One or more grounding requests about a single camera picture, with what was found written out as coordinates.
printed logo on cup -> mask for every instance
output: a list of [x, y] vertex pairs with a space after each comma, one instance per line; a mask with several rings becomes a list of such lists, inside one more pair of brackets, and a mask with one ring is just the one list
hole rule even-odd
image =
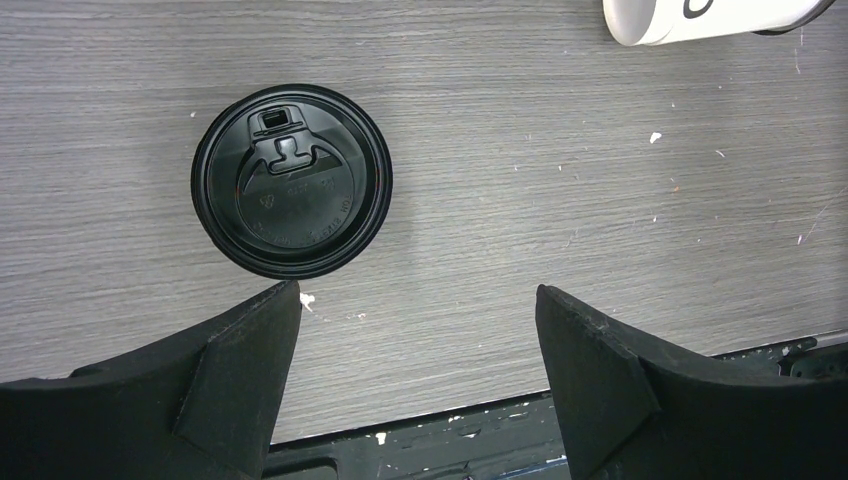
[[686, 0], [683, 2], [683, 16], [688, 19], [698, 18], [701, 15], [707, 13], [707, 10], [713, 6], [713, 0], [708, 0], [707, 4], [701, 7], [700, 10], [692, 10], [692, 0]]

gray wooden table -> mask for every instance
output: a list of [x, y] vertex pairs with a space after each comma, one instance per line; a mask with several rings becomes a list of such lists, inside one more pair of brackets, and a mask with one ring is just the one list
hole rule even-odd
[[598, 0], [3, 0], [0, 380], [272, 284], [214, 248], [189, 170], [290, 82], [371, 114], [395, 193], [302, 284], [276, 441], [546, 388], [539, 283], [707, 354], [848, 327], [846, 22], [628, 49]]

paint speck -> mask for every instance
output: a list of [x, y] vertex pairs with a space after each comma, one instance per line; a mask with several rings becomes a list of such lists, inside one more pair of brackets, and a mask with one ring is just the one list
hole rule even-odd
[[303, 305], [303, 308], [312, 311], [312, 308], [309, 307], [309, 304], [315, 301], [314, 295], [309, 295], [307, 293], [300, 292], [300, 303]]

black lid on cup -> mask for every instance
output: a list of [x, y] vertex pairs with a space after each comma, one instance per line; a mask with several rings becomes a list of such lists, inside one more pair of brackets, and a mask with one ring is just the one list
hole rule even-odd
[[346, 97], [283, 85], [225, 110], [197, 147], [191, 192], [215, 245], [275, 279], [329, 273], [374, 238], [392, 168], [377, 126]]

cup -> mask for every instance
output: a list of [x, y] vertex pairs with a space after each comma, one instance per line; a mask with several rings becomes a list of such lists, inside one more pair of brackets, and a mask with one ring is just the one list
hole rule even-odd
[[742, 32], [780, 34], [835, 0], [604, 0], [612, 36], [625, 46], [662, 45]]

